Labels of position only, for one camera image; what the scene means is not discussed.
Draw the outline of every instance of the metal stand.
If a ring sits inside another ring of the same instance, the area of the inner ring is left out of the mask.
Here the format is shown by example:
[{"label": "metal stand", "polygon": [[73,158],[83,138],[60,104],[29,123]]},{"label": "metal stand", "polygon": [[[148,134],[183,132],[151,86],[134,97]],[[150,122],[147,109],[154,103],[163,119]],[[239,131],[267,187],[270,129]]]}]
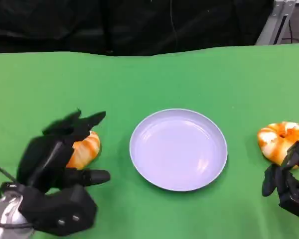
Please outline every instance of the metal stand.
[{"label": "metal stand", "polygon": [[256,45],[275,45],[281,42],[297,0],[275,0],[273,12],[269,16]]}]

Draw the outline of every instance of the plate rim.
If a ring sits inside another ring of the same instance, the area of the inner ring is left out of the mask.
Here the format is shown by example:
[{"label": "plate rim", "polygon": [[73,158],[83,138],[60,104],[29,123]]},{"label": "plate rim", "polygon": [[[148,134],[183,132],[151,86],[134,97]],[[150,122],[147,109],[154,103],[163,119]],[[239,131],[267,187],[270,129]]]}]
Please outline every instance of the plate rim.
[{"label": "plate rim", "polygon": [[[191,112],[191,113],[195,113],[195,114],[198,114],[200,116],[202,116],[203,118],[205,118],[206,120],[210,121],[217,129],[218,131],[220,132],[221,134],[221,138],[224,142],[224,146],[225,146],[225,160],[224,160],[224,163],[223,165],[221,166],[219,172],[211,179],[209,180],[205,185],[203,186],[199,186],[199,187],[193,187],[191,189],[169,189],[169,188],[164,188],[160,185],[157,185],[156,183],[152,182],[150,179],[146,178],[142,173],[141,171],[139,170],[139,168],[136,166],[135,164],[135,160],[133,159],[132,157],[132,139],[135,137],[134,135],[136,134],[136,130],[140,127],[140,125],[145,121],[147,120],[148,118],[156,115],[156,114],[159,114],[159,113],[162,113],[162,112],[166,112],[166,111],[187,111],[187,112]],[[228,159],[228,145],[227,145],[227,141],[226,141],[226,138],[223,134],[223,132],[221,131],[221,129],[217,126],[217,124],[215,124],[210,118],[208,118],[207,116],[199,113],[199,112],[196,112],[196,111],[192,111],[192,110],[189,110],[189,109],[182,109],[182,108],[170,108],[170,109],[165,109],[165,110],[161,110],[161,111],[157,111],[157,112],[154,112],[152,114],[150,114],[149,116],[145,117],[141,122],[138,123],[138,125],[135,127],[135,129],[133,130],[133,133],[130,137],[130,144],[129,144],[129,152],[130,152],[130,159],[132,161],[132,164],[134,166],[134,168],[137,170],[137,172],[144,178],[146,179],[148,182],[150,182],[151,184],[159,187],[159,188],[162,188],[162,189],[165,189],[165,190],[169,190],[169,191],[174,191],[174,192],[189,192],[189,191],[195,191],[195,190],[198,190],[200,188],[203,188],[203,187],[206,187],[207,185],[211,184],[213,181],[215,181],[219,175],[223,172],[225,166],[226,166],[226,163],[227,163],[227,159]]]}]

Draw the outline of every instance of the black backdrop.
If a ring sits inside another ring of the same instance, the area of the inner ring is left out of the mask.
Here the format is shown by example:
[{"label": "black backdrop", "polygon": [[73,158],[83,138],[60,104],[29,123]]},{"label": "black backdrop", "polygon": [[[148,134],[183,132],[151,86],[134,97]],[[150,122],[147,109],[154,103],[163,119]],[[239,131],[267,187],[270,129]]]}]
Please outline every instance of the black backdrop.
[{"label": "black backdrop", "polygon": [[273,0],[0,0],[0,52],[146,56],[255,44]]}]

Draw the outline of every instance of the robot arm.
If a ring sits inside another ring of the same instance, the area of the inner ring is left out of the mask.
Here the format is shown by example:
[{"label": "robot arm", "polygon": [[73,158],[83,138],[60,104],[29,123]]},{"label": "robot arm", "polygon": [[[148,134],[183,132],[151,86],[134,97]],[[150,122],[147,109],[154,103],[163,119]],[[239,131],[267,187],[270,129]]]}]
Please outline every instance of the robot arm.
[{"label": "robot arm", "polygon": [[[34,231],[66,236],[93,225],[97,206],[84,187],[107,182],[110,175],[66,164],[73,143],[86,138],[105,112],[83,119],[80,114],[52,123],[30,141],[16,179],[0,169],[11,180],[0,187],[0,239],[27,239]],[[50,188],[60,191],[47,195]]]},{"label": "robot arm", "polygon": [[271,165],[265,171],[262,194],[267,197],[277,189],[279,206],[299,217],[299,181],[290,173],[296,165],[299,166],[299,141],[288,150],[281,167]]}]

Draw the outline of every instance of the green tablecloth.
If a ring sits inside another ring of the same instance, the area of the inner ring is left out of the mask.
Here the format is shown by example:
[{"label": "green tablecloth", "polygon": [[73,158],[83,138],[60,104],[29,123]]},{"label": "green tablecloth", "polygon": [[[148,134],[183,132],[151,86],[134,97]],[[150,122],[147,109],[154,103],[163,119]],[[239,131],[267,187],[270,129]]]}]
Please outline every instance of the green tablecloth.
[{"label": "green tablecloth", "polygon": [[[0,166],[15,174],[29,139],[76,108],[83,116],[107,111],[95,128],[103,152],[90,167],[109,170],[112,180],[89,188],[99,206],[95,226],[71,238],[299,239],[299,218],[279,208],[276,194],[261,196],[270,164],[256,138],[269,123],[299,122],[299,45],[153,57],[0,54]],[[133,129],[167,108],[198,111],[223,131],[229,159],[208,187],[164,191],[133,168]]]}]

